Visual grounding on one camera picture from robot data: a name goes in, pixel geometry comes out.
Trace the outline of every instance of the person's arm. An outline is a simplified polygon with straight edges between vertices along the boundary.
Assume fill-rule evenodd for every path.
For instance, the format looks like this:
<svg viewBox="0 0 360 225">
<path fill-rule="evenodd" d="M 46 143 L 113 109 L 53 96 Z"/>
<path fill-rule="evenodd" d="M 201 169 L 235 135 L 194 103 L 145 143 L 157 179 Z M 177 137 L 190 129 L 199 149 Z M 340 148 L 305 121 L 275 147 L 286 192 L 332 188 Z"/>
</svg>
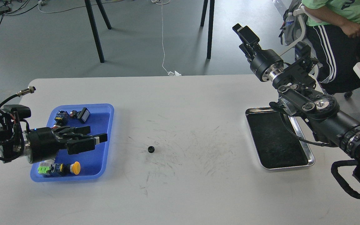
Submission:
<svg viewBox="0 0 360 225">
<path fill-rule="evenodd" d="M 347 18 L 331 11 L 326 6 L 318 9 L 311 9 L 305 6 L 305 10 L 316 18 L 340 27 L 349 38 L 360 37 L 360 24 L 349 21 Z"/>
</svg>

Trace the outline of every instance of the white stripe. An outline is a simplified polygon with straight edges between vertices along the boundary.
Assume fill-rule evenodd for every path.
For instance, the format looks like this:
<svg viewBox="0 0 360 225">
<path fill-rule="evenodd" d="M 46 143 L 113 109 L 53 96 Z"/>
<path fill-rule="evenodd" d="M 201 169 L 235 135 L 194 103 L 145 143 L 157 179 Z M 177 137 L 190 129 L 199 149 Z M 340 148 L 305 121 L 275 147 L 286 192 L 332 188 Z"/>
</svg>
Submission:
<svg viewBox="0 0 360 225">
<path fill-rule="evenodd" d="M 327 65 L 329 65 L 329 76 L 327 76 L 326 77 L 326 79 L 324 79 L 321 83 L 328 83 L 328 80 L 329 80 L 329 77 L 330 77 L 330 74 L 332 73 L 332 71 L 333 71 L 333 68 L 332 68 L 332 66 L 330 65 L 330 59 L 329 59 L 329 56 L 327 55 L 327 52 L 326 52 L 326 49 L 325 49 L 325 47 L 323 46 L 323 44 L 324 44 L 324 40 L 322 39 L 322 36 L 319 34 L 319 32 L 316 30 L 316 28 L 315 27 L 313 27 L 314 28 L 314 30 L 316 31 L 316 33 L 317 33 L 317 36 L 319 37 L 319 40 L 320 40 L 320 45 L 322 46 L 322 49 L 323 49 L 323 52 L 325 53 L 325 56 L 326 56 L 326 59 L 327 59 Z"/>
<path fill-rule="evenodd" d="M 334 81 L 334 79 L 336 78 L 336 75 L 337 75 L 336 59 L 334 58 L 334 54 L 333 54 L 333 51 L 331 49 L 331 45 L 330 45 L 329 38 L 328 38 L 327 33 L 326 33 L 326 29 L 324 28 L 323 25 L 320 25 L 319 27 L 321 28 L 321 30 L 323 32 L 323 35 L 324 35 L 324 38 L 325 38 L 324 40 L 326 42 L 326 46 L 328 47 L 328 52 L 327 53 L 330 54 L 330 56 L 329 56 L 330 59 L 331 59 L 330 64 L 332 64 L 332 66 L 333 66 L 333 73 L 330 74 L 330 80 L 329 80 L 329 82 L 331 82 L 331 81 Z"/>
</svg>

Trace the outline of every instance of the white cable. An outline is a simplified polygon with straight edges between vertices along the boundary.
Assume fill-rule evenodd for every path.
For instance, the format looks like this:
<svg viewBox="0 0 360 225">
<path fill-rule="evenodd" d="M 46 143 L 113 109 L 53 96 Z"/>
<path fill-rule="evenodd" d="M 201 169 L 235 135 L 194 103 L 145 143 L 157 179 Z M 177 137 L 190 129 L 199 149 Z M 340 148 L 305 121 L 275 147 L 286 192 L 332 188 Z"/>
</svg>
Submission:
<svg viewBox="0 0 360 225">
<path fill-rule="evenodd" d="M 111 0 L 111 2 L 103 2 L 103 4 L 106 4 L 106 3 L 118 3 L 118 2 L 121 2 L 123 0 Z M 73 7 L 73 8 L 70 8 L 70 9 L 66 9 L 66 10 L 62 10 L 62 11 L 57 11 L 57 12 L 44 12 L 40 9 L 40 5 L 37 6 L 38 10 L 42 13 L 62 13 L 62 12 L 66 12 L 66 11 L 69 11 L 69 10 L 72 10 L 72 9 L 77 9 L 77 8 L 82 8 L 82 7 L 86 7 L 86 6 L 78 6 L 78 7 Z"/>
<path fill-rule="evenodd" d="M 163 47 L 163 5 L 161 4 L 161 13 L 162 13 L 162 50 L 163 50 L 163 62 L 162 62 L 162 68 L 165 69 L 167 75 L 169 75 L 169 72 L 166 70 L 166 68 L 163 66 L 163 64 L 165 63 L 165 48 Z"/>
<path fill-rule="evenodd" d="M 166 4 L 170 3 L 170 0 L 168 2 L 166 2 L 166 3 L 161 3 L 162 0 L 151 0 L 151 2 L 155 3 L 157 5 L 163 6 L 163 5 L 166 5 Z"/>
</svg>

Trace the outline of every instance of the connector plug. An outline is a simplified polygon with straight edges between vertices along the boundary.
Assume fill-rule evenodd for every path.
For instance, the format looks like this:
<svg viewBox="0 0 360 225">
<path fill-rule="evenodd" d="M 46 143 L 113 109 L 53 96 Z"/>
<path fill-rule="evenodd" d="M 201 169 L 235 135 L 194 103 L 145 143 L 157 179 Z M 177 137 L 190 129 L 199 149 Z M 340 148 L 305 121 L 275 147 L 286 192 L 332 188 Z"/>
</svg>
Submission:
<svg viewBox="0 0 360 225">
<path fill-rule="evenodd" d="M 19 91 L 19 92 L 16 93 L 16 94 L 20 97 L 20 96 L 22 96 L 22 95 L 29 94 L 29 93 L 33 94 L 35 90 L 36 90 L 35 87 L 29 86 L 28 88 L 26 88 L 26 89 L 24 89 L 24 90 L 21 90 L 21 91 Z"/>
</svg>

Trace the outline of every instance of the table leg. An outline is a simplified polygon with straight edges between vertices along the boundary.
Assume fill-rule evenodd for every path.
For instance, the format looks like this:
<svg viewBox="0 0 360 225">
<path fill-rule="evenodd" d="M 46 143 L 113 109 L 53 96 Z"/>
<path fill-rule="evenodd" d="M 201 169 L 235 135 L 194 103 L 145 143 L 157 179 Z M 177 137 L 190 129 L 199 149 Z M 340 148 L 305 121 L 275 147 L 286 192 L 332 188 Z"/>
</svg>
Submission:
<svg viewBox="0 0 360 225">
<path fill-rule="evenodd" d="M 111 27 L 111 25 L 110 25 L 110 23 L 109 23 L 109 19 L 108 19 L 108 17 L 106 16 L 106 12 L 105 12 L 104 6 L 103 6 L 103 4 L 101 3 L 101 0 L 96 0 L 96 2 L 97 2 L 97 5 L 98 5 L 98 8 L 100 8 L 102 17 L 104 18 L 104 21 L 105 21 L 105 24 L 106 24 L 108 30 L 112 29 L 112 27 Z"/>
<path fill-rule="evenodd" d="M 210 59 L 212 51 L 212 33 L 213 33 L 213 12 L 215 10 L 215 0 L 210 0 L 209 3 L 209 27 L 207 33 L 207 53 L 206 58 Z"/>
<path fill-rule="evenodd" d="M 92 30 L 92 34 L 94 35 L 94 40 L 95 40 L 95 45 L 97 47 L 98 56 L 100 57 L 100 62 L 104 63 L 105 59 L 104 59 L 104 55 L 103 55 L 103 50 L 101 48 L 101 42 L 100 42 L 100 38 L 98 36 L 97 27 L 95 25 L 93 9 L 91 8 L 90 0 L 84 0 L 84 2 L 86 3 L 88 18 L 90 19 L 91 30 Z"/>
<path fill-rule="evenodd" d="M 205 23 L 205 16 L 206 16 L 206 9 L 208 7 L 208 0 L 204 0 L 204 7 L 202 8 L 202 16 L 201 16 L 201 27 L 204 26 Z"/>
</svg>

